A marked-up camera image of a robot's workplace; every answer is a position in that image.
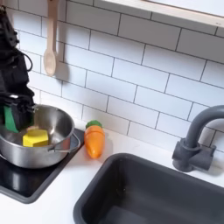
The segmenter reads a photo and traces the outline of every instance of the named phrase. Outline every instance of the wooden spoon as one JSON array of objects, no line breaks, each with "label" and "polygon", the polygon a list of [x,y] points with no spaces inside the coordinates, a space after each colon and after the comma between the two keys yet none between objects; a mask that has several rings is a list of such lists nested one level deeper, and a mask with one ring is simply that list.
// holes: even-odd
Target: wooden spoon
[{"label": "wooden spoon", "polygon": [[45,71],[53,76],[57,66],[56,35],[59,0],[47,0],[48,23],[47,23],[47,48],[44,55]]}]

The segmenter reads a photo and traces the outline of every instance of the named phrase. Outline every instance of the shelf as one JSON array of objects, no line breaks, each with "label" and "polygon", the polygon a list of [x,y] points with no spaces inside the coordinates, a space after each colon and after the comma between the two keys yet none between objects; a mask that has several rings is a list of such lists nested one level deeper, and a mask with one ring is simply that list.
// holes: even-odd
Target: shelf
[{"label": "shelf", "polygon": [[181,9],[170,5],[165,5],[161,3],[152,3],[144,0],[104,0],[104,1],[111,2],[113,4],[120,4],[132,8],[137,8],[144,11],[152,11],[160,14],[165,14],[176,18],[184,18],[203,24],[224,27],[224,17],[206,14],[203,12]]}]

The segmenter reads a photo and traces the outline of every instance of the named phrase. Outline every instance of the metal pot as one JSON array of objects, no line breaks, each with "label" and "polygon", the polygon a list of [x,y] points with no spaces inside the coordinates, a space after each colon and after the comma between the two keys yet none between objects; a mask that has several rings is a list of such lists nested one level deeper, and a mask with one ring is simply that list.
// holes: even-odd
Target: metal pot
[{"label": "metal pot", "polygon": [[[35,108],[34,126],[47,130],[49,145],[24,147],[23,135],[26,130],[14,133],[0,126],[0,151],[7,161],[23,168],[39,169],[57,164],[67,153],[80,147],[80,140],[74,134],[74,121],[61,109],[38,105]],[[74,149],[70,149],[72,135],[79,142]]]}]

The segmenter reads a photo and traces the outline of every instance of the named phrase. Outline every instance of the pot rim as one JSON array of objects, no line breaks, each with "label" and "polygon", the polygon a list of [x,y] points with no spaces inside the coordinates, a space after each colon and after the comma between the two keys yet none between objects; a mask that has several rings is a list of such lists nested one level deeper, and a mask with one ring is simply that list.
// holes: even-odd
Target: pot rim
[{"label": "pot rim", "polygon": [[41,147],[29,147],[29,146],[23,146],[23,145],[20,145],[20,144],[17,144],[17,143],[12,143],[12,142],[8,141],[7,139],[5,139],[4,137],[2,137],[2,135],[0,135],[0,139],[3,140],[4,142],[6,142],[7,144],[11,144],[13,146],[17,146],[21,150],[22,149],[30,149],[30,150],[39,150],[39,149],[42,149],[42,150],[48,150],[49,151],[49,149],[55,147],[57,144],[61,144],[66,139],[68,139],[69,137],[71,137],[71,135],[74,133],[74,120],[73,120],[73,118],[66,111],[64,111],[64,110],[62,110],[60,108],[56,108],[56,107],[49,106],[49,105],[45,105],[45,104],[36,104],[35,105],[35,109],[38,109],[38,108],[52,108],[52,109],[60,110],[63,113],[65,113],[68,116],[68,118],[71,120],[71,123],[72,123],[72,129],[71,129],[70,133],[63,140],[57,142],[56,144],[50,144],[50,145],[41,146]]}]

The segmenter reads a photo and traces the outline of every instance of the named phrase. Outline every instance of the gray faucet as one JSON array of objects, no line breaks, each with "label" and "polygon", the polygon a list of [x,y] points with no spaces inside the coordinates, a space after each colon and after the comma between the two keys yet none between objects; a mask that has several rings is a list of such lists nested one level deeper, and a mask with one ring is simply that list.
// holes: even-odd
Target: gray faucet
[{"label": "gray faucet", "polygon": [[215,146],[204,150],[199,144],[204,127],[213,120],[224,118],[224,106],[208,108],[192,121],[186,138],[177,142],[173,152],[173,165],[181,172],[191,172],[194,168],[208,171],[214,158]]}]

